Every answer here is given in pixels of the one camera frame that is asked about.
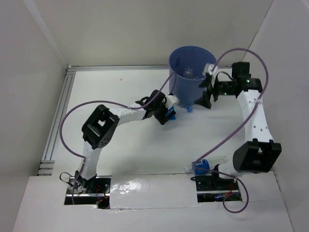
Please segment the blue label water bottle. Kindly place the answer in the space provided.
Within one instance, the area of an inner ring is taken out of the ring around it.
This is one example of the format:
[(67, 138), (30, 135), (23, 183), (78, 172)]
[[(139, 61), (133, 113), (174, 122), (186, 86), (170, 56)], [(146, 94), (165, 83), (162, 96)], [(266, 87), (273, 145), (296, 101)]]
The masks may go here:
[(178, 118), (184, 117), (186, 114), (190, 114), (193, 112), (192, 106), (187, 107), (180, 107), (178, 105), (174, 105), (167, 109), (165, 112), (165, 119), (170, 120), (176, 120)]

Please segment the small clear bottle white cap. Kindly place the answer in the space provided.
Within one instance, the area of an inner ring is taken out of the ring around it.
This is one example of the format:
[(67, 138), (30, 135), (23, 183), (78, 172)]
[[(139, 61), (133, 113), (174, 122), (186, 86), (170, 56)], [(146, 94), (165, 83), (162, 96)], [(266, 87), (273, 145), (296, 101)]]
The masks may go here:
[(189, 80), (202, 80), (205, 78), (201, 72), (196, 71), (190, 67), (184, 69), (183, 77)]

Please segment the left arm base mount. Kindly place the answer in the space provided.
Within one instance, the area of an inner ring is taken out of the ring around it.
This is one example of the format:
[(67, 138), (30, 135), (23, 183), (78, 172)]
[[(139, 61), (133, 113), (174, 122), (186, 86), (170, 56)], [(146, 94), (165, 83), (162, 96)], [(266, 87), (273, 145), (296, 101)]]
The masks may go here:
[(73, 188), (74, 177), (68, 172), (62, 172), (59, 179), (67, 185), (64, 205), (96, 205), (98, 209), (110, 209), (111, 176), (97, 176), (94, 186), (85, 190), (76, 183)]

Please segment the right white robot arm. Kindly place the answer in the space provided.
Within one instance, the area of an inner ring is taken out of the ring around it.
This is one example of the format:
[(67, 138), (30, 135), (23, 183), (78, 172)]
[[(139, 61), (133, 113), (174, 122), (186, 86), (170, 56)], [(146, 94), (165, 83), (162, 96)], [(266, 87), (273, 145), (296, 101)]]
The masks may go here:
[(222, 189), (227, 185), (227, 179), (243, 174), (269, 172), (282, 147), (274, 141), (269, 131), (260, 96), (264, 89), (260, 79), (251, 77), (250, 64), (233, 63), (231, 78), (228, 81), (219, 81), (217, 67), (207, 63), (203, 76), (205, 80), (200, 87), (205, 90), (195, 103), (210, 109), (211, 100), (217, 101), (220, 95), (235, 96), (245, 123), (244, 144), (234, 152), (232, 160), (215, 167), (219, 173), (211, 177), (212, 187)]

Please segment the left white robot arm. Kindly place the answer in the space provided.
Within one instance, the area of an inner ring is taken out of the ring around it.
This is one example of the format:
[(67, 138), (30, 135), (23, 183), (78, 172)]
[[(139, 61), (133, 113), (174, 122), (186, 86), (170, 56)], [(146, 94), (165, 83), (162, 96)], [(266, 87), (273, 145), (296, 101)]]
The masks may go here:
[(75, 172), (79, 189), (89, 193), (95, 188), (99, 156), (103, 147), (111, 141), (118, 126), (152, 116), (164, 125), (176, 115), (173, 106), (178, 102), (176, 96), (154, 90), (149, 97), (136, 101), (128, 108), (108, 108), (103, 104), (96, 107), (82, 126), (84, 140), (82, 156), (85, 157), (85, 161), (82, 161)]

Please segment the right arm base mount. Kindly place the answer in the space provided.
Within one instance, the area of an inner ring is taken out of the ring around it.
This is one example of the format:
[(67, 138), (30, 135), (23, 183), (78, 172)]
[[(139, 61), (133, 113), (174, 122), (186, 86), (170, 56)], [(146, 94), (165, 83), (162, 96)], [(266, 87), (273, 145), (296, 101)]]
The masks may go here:
[(238, 183), (232, 179), (216, 178), (212, 175), (196, 175), (190, 178), (195, 182), (198, 203), (242, 201)]

